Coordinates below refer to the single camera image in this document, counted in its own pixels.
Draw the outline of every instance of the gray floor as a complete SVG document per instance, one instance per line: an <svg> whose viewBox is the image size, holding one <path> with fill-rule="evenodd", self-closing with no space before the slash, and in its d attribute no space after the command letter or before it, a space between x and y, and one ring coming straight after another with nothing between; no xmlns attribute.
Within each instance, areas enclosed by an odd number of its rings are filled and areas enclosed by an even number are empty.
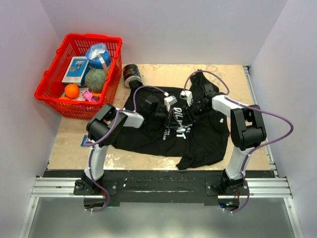
<svg viewBox="0 0 317 238"><path fill-rule="evenodd" d="M41 198L31 238L292 238L283 199L250 199L230 215L183 203L121 203L84 212L82 198Z"/></svg>

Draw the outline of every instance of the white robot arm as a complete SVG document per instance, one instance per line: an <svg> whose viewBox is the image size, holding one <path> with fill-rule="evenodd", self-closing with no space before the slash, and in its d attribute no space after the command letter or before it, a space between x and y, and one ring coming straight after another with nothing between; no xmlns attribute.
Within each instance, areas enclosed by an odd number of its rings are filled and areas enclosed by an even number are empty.
<svg viewBox="0 0 317 238"><path fill-rule="evenodd" d="M208 85L204 85L203 91L204 98L197 103L188 100L188 98L192 98L190 91L183 93L183 97L181 95L182 99L187 100L187 106L184 107L184 111L192 123L196 121L196 115L211 110L219 111L230 117L231 139L235 147L230 162L221 178L221 190L226 191L228 188L237 188L243 184L242 173L245 173L247 163L250 159L248 157L245 160L247 154L266 139L262 114L228 101L226 95L215 93ZM172 109L168 112L165 111L166 113L163 115L160 113L159 117L167 118L171 114L171 111ZM249 121L252 124L246 126L245 121ZM144 117L137 112L119 110L111 104L106 104L102 107L87 125L88 137L92 142L95 142L100 140L109 131L110 134L106 139L96 144L94 148L91 147L91 151L93 150L94 152L90 154L90 163L85 169L85 176L88 180L91 179L90 169L94 180L97 181L103 176L103 165L108 146L116 139L120 130L124 126L139 128L143 122Z"/></svg>

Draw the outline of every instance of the black cylindrical can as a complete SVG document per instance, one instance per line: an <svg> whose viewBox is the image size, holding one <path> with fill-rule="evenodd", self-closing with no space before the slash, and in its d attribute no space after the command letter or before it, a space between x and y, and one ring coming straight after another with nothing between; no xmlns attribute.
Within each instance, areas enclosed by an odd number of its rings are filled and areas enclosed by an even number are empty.
<svg viewBox="0 0 317 238"><path fill-rule="evenodd" d="M128 64L123 68L124 85L129 86L129 82L138 80L141 82L141 76L138 67L135 64Z"/></svg>

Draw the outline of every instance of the green ball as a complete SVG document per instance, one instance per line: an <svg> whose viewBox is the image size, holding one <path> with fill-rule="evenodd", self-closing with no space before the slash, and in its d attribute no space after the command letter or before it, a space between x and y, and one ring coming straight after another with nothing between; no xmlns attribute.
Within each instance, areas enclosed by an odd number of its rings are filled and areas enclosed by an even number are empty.
<svg viewBox="0 0 317 238"><path fill-rule="evenodd" d="M102 69L93 68L86 74L85 84L90 91L101 93L107 76Z"/></svg>

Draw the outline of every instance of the blue plastic bag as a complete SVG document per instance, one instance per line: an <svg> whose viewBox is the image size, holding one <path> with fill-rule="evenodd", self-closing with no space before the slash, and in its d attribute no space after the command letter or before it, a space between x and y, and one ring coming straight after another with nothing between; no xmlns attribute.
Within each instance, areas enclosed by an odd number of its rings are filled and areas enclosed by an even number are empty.
<svg viewBox="0 0 317 238"><path fill-rule="evenodd" d="M98 54L104 59L106 66L109 68L111 57L107 46L104 43L92 45L86 53L86 58L89 60L91 67L103 69L103 65L98 58Z"/></svg>

